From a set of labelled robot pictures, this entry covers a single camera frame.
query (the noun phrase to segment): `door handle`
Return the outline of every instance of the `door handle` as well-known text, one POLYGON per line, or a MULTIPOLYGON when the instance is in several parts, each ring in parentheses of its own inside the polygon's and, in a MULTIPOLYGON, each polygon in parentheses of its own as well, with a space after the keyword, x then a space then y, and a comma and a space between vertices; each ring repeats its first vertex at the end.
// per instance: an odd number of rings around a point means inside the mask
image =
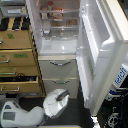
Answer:
POLYGON ((3 40, 0 40, 0 44, 2 44, 3 40))
POLYGON ((53 80, 52 82, 54 82, 54 83, 56 83, 56 84, 66 84, 66 83, 70 82, 70 80, 65 80, 65 81, 61 81, 61 80, 54 81, 54 80, 53 80))
POLYGON ((53 64, 53 65, 56 65, 56 66, 64 66, 64 65, 67 65, 67 64, 71 63, 71 61, 65 62, 63 64, 56 63, 55 61, 50 61, 50 63, 53 64))
POLYGON ((2 86, 1 88, 1 92, 19 92, 20 91, 20 87, 18 86, 18 89, 17 90, 5 90, 3 89, 4 87, 2 86))
POLYGON ((0 75, 15 75, 16 71, 14 72, 9 72, 9 73, 0 73, 0 75))
POLYGON ((0 61, 0 64, 9 63, 9 59, 7 61, 0 61))

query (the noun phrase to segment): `cable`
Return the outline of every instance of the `cable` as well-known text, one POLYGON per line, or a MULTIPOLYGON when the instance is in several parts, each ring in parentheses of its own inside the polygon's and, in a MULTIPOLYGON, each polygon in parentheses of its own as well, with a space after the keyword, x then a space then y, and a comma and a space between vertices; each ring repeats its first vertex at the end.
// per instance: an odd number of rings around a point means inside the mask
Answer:
POLYGON ((126 93, 124 94, 124 98, 123 98, 122 104, 121 104, 121 119, 120 119, 119 128, 121 128, 123 103, 124 103, 124 99, 125 99, 125 97, 126 97, 127 94, 128 94, 128 92, 126 92, 126 93))

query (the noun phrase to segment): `white container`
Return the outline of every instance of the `white container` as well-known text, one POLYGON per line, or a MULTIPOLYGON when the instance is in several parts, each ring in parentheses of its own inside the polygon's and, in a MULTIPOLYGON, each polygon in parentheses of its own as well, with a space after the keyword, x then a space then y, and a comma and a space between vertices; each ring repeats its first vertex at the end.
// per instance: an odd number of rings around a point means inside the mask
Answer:
POLYGON ((25 17, 27 10, 25 6, 3 6, 1 11, 4 17, 25 17))

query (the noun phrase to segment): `label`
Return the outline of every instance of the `label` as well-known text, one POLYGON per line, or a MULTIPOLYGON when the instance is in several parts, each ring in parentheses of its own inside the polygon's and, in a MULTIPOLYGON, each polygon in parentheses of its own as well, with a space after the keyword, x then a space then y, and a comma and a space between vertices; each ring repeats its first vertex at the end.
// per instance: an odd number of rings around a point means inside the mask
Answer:
POLYGON ((2 58, 6 58, 6 56, 5 56, 5 55, 1 55, 1 57, 2 57, 2 58))
POLYGON ((120 87, 121 84, 123 83, 124 79, 126 78, 128 74, 128 71, 122 66, 120 68, 120 71, 119 73, 117 74, 116 78, 114 79, 114 82, 113 84, 116 86, 116 87, 120 87))
POLYGON ((7 34, 9 39, 13 39, 13 34, 7 34))
POLYGON ((13 54, 14 58, 28 58, 26 53, 13 54))
POLYGON ((13 69, 13 68, 9 68, 10 70, 13 69))
POLYGON ((20 14, 21 10, 20 9, 13 9, 13 10, 8 10, 9 14, 20 14))

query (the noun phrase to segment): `open drawer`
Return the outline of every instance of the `open drawer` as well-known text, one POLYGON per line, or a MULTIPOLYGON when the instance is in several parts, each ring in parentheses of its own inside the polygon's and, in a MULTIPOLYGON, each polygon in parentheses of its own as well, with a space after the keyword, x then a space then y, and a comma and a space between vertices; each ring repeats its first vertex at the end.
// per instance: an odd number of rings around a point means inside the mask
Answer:
POLYGON ((31 48, 29 32, 25 31, 2 31, 0 32, 0 49, 31 48))
POLYGON ((0 78, 0 93, 40 92, 37 76, 2 77, 0 78))
POLYGON ((0 51, 0 66, 29 65, 35 65, 32 49, 0 51))
POLYGON ((38 75, 38 70, 36 66, 0 67, 0 77, 36 76, 36 75, 38 75))

